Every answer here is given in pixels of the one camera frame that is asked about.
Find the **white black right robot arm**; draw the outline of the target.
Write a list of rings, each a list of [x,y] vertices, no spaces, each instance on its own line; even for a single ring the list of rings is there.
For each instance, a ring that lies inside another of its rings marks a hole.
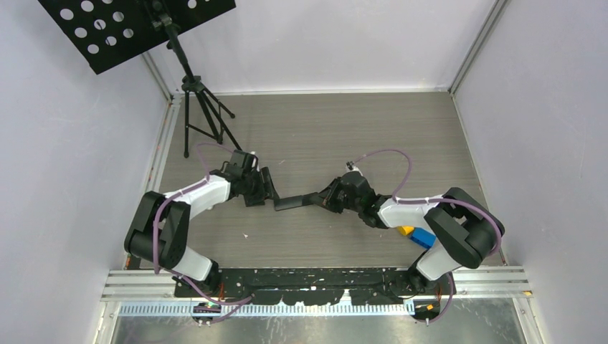
[[[410,287],[427,294],[438,279],[460,268],[476,269],[495,254],[505,233],[503,224],[458,187],[427,198],[400,199],[375,192],[358,171],[335,178],[311,196],[312,204],[333,213],[353,211],[372,228],[419,227],[435,242],[409,268]]]

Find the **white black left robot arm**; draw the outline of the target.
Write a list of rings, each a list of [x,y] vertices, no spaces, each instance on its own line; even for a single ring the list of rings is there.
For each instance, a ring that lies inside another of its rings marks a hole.
[[[245,205],[261,206],[276,195],[270,170],[261,168],[253,153],[235,150],[219,170],[170,193],[149,191],[136,209],[124,241],[127,253],[192,280],[202,296],[220,286],[219,265],[187,244],[190,221],[202,212],[236,197]]]

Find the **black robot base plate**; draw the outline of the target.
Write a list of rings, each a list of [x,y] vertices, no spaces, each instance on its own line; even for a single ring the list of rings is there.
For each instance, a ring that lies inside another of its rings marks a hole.
[[[246,306],[405,305],[422,297],[422,309],[436,315],[442,301],[456,294],[451,273],[427,281],[413,269],[396,267],[347,268],[225,268],[213,269],[202,281],[175,274],[177,298],[200,297],[196,312],[210,308],[229,312]]]

